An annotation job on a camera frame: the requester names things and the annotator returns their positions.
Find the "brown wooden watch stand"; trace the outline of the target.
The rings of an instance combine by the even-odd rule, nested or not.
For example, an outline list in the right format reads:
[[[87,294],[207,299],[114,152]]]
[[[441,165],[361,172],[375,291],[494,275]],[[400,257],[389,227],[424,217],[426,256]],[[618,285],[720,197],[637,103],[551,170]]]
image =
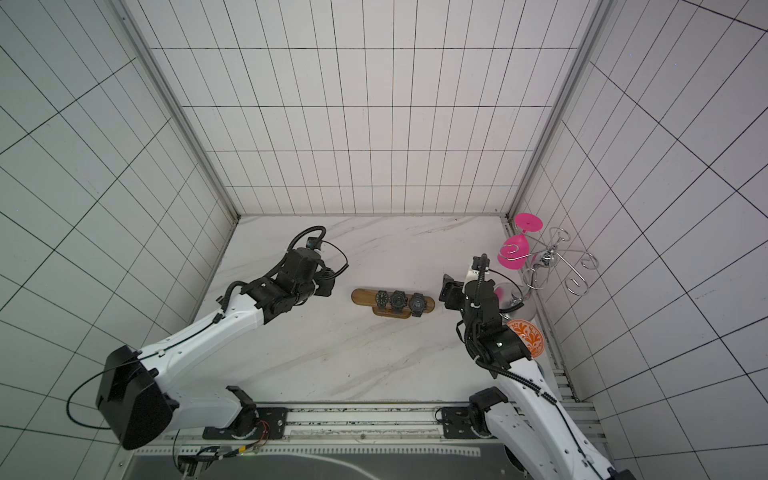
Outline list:
[[[421,293],[406,294],[404,291],[355,289],[351,293],[355,305],[370,307],[376,316],[408,319],[421,317],[435,309],[435,300]]]

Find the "black round wrist watch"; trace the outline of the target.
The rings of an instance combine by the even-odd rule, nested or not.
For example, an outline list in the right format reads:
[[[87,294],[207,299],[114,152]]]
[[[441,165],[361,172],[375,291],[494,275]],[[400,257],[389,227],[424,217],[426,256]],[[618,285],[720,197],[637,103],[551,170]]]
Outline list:
[[[389,304],[393,313],[400,314],[408,306],[408,296],[400,290],[396,290],[389,298]]]

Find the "black slim round watch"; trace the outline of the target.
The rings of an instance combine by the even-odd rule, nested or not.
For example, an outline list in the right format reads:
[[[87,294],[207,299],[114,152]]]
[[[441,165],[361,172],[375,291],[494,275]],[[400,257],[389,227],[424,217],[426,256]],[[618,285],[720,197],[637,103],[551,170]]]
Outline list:
[[[385,310],[389,303],[389,294],[386,290],[379,290],[375,296],[376,307]]]

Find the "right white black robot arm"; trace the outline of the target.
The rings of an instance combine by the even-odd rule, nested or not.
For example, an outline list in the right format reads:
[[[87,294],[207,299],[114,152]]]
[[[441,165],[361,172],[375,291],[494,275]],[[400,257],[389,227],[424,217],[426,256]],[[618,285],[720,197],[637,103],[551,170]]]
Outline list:
[[[523,340],[502,323],[495,283],[445,275],[439,300],[461,314],[457,331],[492,387],[469,399],[470,423],[480,437],[500,440],[510,461],[534,479],[632,479],[583,434],[547,385]]]

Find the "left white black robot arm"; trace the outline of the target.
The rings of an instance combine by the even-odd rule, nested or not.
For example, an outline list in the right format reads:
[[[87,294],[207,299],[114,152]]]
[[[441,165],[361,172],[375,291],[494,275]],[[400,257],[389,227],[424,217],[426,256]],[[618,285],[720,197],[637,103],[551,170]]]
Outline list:
[[[135,450],[167,431],[197,427],[235,439],[253,435],[260,423],[255,401],[223,374],[204,375],[203,367],[311,296],[330,296],[337,275],[318,251],[293,248],[266,275],[232,282],[202,320],[139,350],[110,353],[96,407],[119,444]]]

